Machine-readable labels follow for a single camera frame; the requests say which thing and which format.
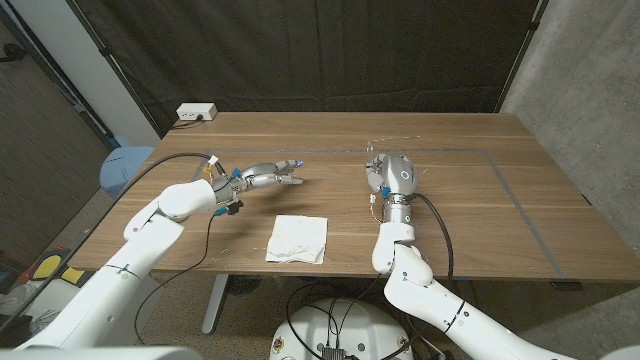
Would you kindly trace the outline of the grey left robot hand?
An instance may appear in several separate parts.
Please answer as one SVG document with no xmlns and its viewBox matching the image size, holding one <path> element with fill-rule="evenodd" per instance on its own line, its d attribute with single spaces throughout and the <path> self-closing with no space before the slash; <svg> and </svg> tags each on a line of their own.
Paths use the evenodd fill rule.
<svg viewBox="0 0 640 360">
<path fill-rule="evenodd" d="M 215 180 L 212 188 L 218 198 L 226 198 L 277 184 L 301 185 L 304 180 L 293 176 L 293 172 L 301 165 L 302 162 L 298 160 L 283 160 L 255 164 L 244 170 L 235 169 L 229 179 Z"/>
</svg>

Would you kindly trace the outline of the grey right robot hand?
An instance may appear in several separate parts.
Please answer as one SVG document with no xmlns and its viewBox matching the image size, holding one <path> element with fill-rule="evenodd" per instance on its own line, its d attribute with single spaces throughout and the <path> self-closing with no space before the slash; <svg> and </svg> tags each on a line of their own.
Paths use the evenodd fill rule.
<svg viewBox="0 0 640 360">
<path fill-rule="evenodd" d="M 418 183 L 410 159 L 406 156 L 378 154 L 365 164 L 365 173 L 371 190 L 382 196 L 382 222 L 410 225 L 410 197 Z"/>
</svg>

